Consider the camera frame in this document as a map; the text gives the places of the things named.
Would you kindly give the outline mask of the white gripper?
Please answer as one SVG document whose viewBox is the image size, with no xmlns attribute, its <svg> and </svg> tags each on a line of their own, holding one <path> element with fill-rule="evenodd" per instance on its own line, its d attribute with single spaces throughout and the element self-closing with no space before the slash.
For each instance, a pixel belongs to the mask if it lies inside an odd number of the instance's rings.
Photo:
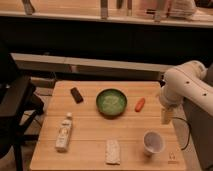
<svg viewBox="0 0 213 171">
<path fill-rule="evenodd" d="M 163 108 L 161 110 L 161 123 L 169 124 L 173 117 L 172 107 L 177 107 L 182 103 L 183 97 L 170 89 L 167 85 L 163 86 L 159 93 L 159 101 Z"/>
</svg>

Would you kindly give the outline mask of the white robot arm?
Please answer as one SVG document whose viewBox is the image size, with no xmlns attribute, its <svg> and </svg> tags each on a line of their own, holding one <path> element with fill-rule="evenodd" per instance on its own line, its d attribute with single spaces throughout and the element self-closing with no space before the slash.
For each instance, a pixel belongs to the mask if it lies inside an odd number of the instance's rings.
<svg viewBox="0 0 213 171">
<path fill-rule="evenodd" d="M 169 124 L 173 110 L 184 98 L 189 99 L 213 116 L 213 87 L 203 81 L 207 68 L 203 63 L 192 60 L 169 68 L 164 73 L 165 85 L 159 92 L 162 105 L 161 122 Z"/>
</svg>

